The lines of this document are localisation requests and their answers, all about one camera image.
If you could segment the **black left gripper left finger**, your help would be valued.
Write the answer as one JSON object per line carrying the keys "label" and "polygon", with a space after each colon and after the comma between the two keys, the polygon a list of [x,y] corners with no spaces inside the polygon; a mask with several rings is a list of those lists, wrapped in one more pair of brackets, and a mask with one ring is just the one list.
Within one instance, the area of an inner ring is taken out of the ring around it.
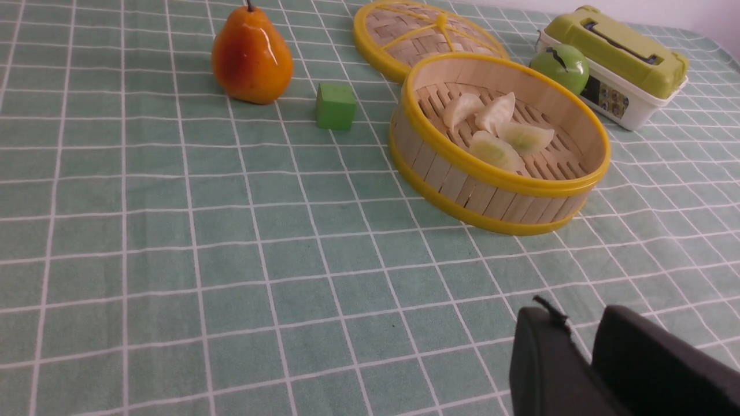
{"label": "black left gripper left finger", "polygon": [[571,338],[568,316],[535,295],[516,319],[508,384],[515,415],[626,415]]}

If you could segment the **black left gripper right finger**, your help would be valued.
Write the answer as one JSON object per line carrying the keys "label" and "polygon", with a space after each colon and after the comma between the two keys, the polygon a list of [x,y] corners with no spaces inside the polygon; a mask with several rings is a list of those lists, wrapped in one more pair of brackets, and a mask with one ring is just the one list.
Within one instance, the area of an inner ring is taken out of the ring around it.
{"label": "black left gripper right finger", "polygon": [[737,415],[739,374],[626,306],[605,308],[591,366],[633,415]]}

